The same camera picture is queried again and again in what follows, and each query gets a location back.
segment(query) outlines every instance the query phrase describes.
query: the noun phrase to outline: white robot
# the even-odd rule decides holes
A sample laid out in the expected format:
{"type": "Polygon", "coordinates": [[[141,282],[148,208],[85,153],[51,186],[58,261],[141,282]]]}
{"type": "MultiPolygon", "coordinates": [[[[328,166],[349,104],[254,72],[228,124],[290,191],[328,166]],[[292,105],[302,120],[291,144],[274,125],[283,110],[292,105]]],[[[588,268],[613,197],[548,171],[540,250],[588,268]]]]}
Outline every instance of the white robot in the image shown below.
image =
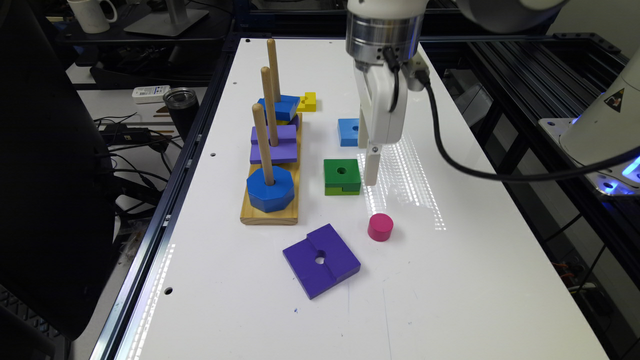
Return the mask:
{"type": "MultiPolygon", "coordinates": [[[[558,12],[567,1],[458,0],[457,4],[472,21],[488,30],[508,33],[540,23],[558,12]]],[[[398,142],[402,136],[407,91],[423,89],[415,74],[428,71],[426,59],[417,52],[427,2],[351,0],[348,3],[346,48],[354,58],[360,96],[358,145],[367,149],[367,186],[376,184],[383,146],[398,142]]],[[[596,188],[608,196],[640,195],[640,151],[636,151],[640,145],[640,115],[635,112],[635,104],[640,101],[639,59],[640,56],[635,56],[611,88],[580,118],[540,120],[541,127],[577,166],[597,165],[625,154],[626,160],[618,161],[619,165],[602,166],[594,169],[600,171],[587,175],[596,188]]]]}

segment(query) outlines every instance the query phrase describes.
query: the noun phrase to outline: white tabletop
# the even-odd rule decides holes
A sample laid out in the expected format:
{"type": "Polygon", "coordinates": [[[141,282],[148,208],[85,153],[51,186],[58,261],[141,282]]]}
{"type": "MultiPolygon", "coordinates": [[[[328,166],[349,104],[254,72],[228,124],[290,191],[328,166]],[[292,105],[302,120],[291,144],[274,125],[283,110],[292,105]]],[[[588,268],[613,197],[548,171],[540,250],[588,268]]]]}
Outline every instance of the white tabletop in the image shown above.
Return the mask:
{"type": "MultiPolygon", "coordinates": [[[[384,149],[379,185],[324,196],[323,159],[363,154],[339,147],[336,130],[338,118],[358,115],[353,62],[344,41],[277,47],[283,94],[315,91],[319,100],[318,112],[304,115],[298,225],[240,223],[250,107],[268,64],[264,40],[242,41],[168,251],[154,265],[162,267],[153,292],[135,310],[142,321],[128,329],[134,340],[120,358],[606,359],[503,185],[440,158],[426,92],[409,94],[404,137],[384,149]],[[367,236],[374,212],[395,222],[385,243],[367,236]],[[362,268],[309,300],[282,250],[327,223],[362,268]]],[[[445,146],[490,171],[431,71],[445,146]]]]}

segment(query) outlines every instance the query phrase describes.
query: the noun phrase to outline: green square block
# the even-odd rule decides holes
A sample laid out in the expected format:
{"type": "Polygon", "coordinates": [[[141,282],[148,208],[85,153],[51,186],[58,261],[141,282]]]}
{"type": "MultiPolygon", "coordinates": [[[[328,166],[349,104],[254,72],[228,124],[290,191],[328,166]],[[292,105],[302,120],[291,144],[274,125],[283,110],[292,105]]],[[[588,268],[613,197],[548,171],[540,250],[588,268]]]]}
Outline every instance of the green square block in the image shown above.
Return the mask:
{"type": "Polygon", "coordinates": [[[342,188],[332,188],[332,187],[326,187],[324,188],[324,195],[325,196],[332,196],[332,195],[360,195],[360,190],[358,191],[342,191],[342,188]]]}
{"type": "Polygon", "coordinates": [[[324,187],[360,193],[360,170],[356,159],[325,159],[324,187]]]}

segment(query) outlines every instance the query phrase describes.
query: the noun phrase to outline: wooden peg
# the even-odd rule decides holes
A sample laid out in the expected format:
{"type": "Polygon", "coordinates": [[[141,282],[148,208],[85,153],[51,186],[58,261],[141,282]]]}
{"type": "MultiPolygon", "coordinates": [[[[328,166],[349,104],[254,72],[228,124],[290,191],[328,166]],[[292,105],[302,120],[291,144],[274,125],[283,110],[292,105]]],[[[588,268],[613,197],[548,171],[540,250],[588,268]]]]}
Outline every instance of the wooden peg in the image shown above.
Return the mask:
{"type": "Polygon", "coordinates": [[[251,110],[253,111],[253,122],[256,125],[256,134],[258,135],[258,147],[260,148],[260,161],[262,162],[262,171],[264,172],[264,183],[267,186],[272,186],[274,184],[273,166],[271,165],[267,126],[264,123],[264,108],[260,104],[254,104],[251,110]]]}
{"type": "Polygon", "coordinates": [[[269,137],[271,146],[278,146],[278,126],[276,124],[276,108],[273,104],[273,88],[271,84],[271,71],[264,66],[262,73],[262,90],[264,91],[264,104],[267,108],[267,125],[269,125],[269,137]]]}
{"type": "Polygon", "coordinates": [[[276,53],[276,41],[267,40],[267,52],[269,53],[269,67],[271,68],[271,86],[273,88],[273,101],[280,102],[280,76],[278,75],[278,55],[276,53]]]}

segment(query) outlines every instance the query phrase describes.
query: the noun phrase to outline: purple block with hole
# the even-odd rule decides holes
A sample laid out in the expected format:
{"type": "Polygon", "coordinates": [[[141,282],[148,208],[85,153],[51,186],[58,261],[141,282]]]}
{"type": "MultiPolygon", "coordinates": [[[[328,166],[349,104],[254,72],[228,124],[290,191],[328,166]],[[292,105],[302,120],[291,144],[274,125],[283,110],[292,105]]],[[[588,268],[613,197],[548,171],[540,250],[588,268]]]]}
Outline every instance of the purple block with hole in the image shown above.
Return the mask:
{"type": "MultiPolygon", "coordinates": [[[[296,127],[294,125],[278,125],[278,146],[269,145],[272,164],[284,164],[298,161],[298,141],[296,140],[296,127]]],[[[258,147],[258,134],[256,128],[251,129],[251,164],[260,164],[260,148],[258,147]]]]}
{"type": "Polygon", "coordinates": [[[360,271],[356,259],[340,235],[327,224],[282,251],[309,299],[313,299],[360,271]],[[324,258],[324,263],[316,262],[324,258]]]}

